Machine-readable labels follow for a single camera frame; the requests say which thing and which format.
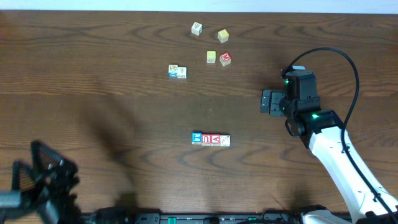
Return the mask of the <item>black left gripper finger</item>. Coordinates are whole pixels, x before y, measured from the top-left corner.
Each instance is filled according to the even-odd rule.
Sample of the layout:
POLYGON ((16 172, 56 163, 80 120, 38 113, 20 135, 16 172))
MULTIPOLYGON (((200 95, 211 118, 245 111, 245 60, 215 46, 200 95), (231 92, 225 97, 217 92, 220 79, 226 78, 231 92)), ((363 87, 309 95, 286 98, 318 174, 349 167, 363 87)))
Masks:
POLYGON ((69 177, 73 175, 73 162, 53 150, 42 141, 31 144, 33 169, 38 175, 55 174, 69 177))
POLYGON ((12 190, 20 191, 23 194, 37 193, 37 175, 30 165, 22 161, 16 161, 12 167, 12 190))

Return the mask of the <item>wooden block drawing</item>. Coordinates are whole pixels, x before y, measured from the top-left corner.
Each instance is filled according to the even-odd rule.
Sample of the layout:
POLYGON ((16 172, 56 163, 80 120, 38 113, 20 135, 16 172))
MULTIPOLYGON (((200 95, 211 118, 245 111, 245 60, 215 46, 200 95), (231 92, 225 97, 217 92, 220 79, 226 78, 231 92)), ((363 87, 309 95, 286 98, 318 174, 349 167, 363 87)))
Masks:
POLYGON ((212 146, 220 146, 221 144, 221 135, 220 134, 212 134, 211 135, 211 145, 212 146))

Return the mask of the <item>wooden block brown picture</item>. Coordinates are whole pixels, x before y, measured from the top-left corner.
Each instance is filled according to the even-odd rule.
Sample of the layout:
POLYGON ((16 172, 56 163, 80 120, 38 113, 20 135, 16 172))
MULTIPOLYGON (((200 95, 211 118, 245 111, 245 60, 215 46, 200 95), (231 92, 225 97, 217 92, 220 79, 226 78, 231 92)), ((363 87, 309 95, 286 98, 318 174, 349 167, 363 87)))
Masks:
POLYGON ((201 136, 202 133, 192 133, 192 144, 201 145, 201 136))

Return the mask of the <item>wooden block with drawing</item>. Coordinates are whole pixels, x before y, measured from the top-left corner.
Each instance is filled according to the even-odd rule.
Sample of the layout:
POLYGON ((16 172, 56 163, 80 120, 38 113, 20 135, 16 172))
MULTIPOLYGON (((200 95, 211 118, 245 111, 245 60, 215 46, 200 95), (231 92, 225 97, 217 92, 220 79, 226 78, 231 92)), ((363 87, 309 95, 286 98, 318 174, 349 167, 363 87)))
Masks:
POLYGON ((231 144, 231 136, 230 135, 221 135, 220 136, 220 146, 221 147, 229 147, 231 144))

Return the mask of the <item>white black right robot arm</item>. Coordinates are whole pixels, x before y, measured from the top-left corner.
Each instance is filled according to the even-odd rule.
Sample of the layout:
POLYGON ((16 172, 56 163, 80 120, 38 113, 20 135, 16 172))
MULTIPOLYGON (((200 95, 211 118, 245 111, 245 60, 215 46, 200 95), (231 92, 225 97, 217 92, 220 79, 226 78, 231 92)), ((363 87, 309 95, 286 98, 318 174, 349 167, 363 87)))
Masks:
POLYGON ((357 153, 338 115, 319 106, 291 113, 296 102, 290 101, 284 90, 265 90, 261 112, 286 116, 289 134, 299 137, 327 170, 353 223, 397 223, 397 199, 380 184, 357 153))

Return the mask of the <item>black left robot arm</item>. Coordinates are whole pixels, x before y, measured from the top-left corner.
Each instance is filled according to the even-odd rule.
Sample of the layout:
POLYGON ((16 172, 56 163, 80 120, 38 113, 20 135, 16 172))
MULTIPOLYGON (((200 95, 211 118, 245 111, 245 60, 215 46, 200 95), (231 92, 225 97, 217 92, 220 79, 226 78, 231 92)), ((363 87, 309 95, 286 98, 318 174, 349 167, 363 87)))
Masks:
POLYGON ((82 213, 70 193, 80 182, 76 164, 41 141, 31 142, 30 150, 32 164, 15 161, 11 190, 1 192, 1 223, 32 212, 51 224, 131 222, 127 210, 118 207, 82 213))

